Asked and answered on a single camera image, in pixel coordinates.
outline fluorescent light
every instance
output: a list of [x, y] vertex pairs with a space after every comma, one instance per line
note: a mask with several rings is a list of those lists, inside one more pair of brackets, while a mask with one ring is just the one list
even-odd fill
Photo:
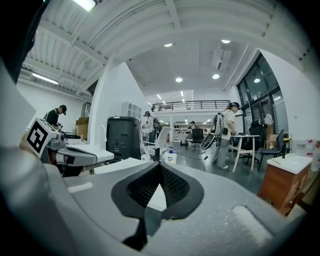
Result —
[[32, 75], [33, 75], [34, 77], [36, 77], [36, 78], [42, 79], [42, 80], [47, 81], [47, 82], [49, 82], [49, 83], [52, 83], [52, 84], [55, 84], [55, 85], [59, 84], [57, 81], [52, 80], [52, 79], [50, 79], [50, 78], [47, 78], [47, 77], [45, 77], [45, 76], [42, 76], [42, 75], [39, 75], [39, 74], [36, 74], [36, 73], [32, 73]]
[[93, 7], [95, 7], [96, 3], [93, 0], [73, 0], [78, 5], [80, 5], [87, 12], [90, 12]]

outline black railing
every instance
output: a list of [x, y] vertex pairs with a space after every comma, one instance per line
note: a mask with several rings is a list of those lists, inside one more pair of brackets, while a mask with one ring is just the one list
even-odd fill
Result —
[[181, 110], [221, 110], [225, 109], [230, 100], [196, 100], [157, 103], [150, 105], [152, 111], [181, 111]]

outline spray bottle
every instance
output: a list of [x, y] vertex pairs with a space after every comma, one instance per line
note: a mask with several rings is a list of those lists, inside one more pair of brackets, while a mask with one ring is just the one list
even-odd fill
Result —
[[167, 164], [175, 164], [177, 161], [177, 154], [174, 153], [173, 147], [170, 146], [169, 153], [165, 154], [165, 163]]

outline black jacket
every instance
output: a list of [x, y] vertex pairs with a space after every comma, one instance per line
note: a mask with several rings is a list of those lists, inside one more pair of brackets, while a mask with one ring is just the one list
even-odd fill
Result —
[[46, 121], [49, 123], [49, 125], [58, 126], [57, 125], [58, 117], [59, 117], [58, 109], [55, 108], [48, 113], [48, 117], [46, 118]]

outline black cap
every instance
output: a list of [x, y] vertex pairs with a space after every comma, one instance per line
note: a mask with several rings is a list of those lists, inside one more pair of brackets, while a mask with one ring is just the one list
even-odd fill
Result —
[[238, 109], [240, 109], [240, 105], [239, 105], [238, 102], [232, 102], [232, 103], [231, 103], [231, 106], [232, 106], [232, 107], [237, 107]]
[[67, 114], [67, 113], [66, 113], [66, 111], [67, 111], [66, 105], [61, 105], [60, 108], [62, 108], [62, 113], [63, 113], [64, 115], [66, 115], [66, 114]]

